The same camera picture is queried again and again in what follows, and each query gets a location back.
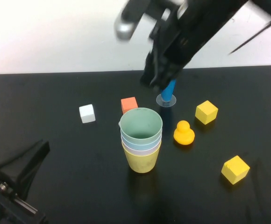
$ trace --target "yellow cup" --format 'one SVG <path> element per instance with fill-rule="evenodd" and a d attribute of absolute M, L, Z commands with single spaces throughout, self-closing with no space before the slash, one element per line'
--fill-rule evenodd
<path fill-rule="evenodd" d="M 123 149 L 130 168 L 137 173 L 144 174 L 151 171 L 155 167 L 160 147 L 161 146 L 159 146 L 154 153 L 144 156 L 133 155 L 128 152 L 124 146 Z"/>

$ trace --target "green cup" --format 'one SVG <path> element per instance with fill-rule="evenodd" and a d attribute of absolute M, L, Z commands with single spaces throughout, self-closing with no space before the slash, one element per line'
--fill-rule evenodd
<path fill-rule="evenodd" d="M 127 111 L 119 122 L 121 135 L 137 145 L 150 144 L 162 134 L 163 121 L 158 113 L 148 108 Z"/>

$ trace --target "yellow cube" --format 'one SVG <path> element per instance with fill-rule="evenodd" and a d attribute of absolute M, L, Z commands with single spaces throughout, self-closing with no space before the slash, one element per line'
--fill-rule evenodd
<path fill-rule="evenodd" d="M 221 173 L 231 184 L 235 184 L 247 175 L 249 169 L 250 167 L 237 155 L 224 163 Z"/>
<path fill-rule="evenodd" d="M 196 118 L 199 119 L 204 125 L 213 121 L 218 114 L 219 109 L 210 103 L 208 100 L 197 106 Z"/>

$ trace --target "white cube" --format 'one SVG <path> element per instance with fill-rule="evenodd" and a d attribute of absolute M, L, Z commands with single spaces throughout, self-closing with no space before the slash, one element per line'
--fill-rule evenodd
<path fill-rule="evenodd" d="M 80 114 L 80 118 L 83 124 L 95 121 L 95 114 L 94 114 L 94 109 L 93 109 L 92 104 L 89 104 L 86 106 L 80 106 L 79 114 Z"/>

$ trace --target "clear round base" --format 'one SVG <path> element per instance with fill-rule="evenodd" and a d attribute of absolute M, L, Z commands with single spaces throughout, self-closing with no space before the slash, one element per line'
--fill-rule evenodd
<path fill-rule="evenodd" d="M 172 95 L 172 98 L 171 98 L 170 101 L 163 101 L 162 95 L 159 94 L 156 97 L 156 102 L 157 102 L 158 105 L 160 105 L 162 107 L 171 107 L 171 106 L 175 105 L 175 103 L 176 103 L 176 97 L 174 95 Z"/>

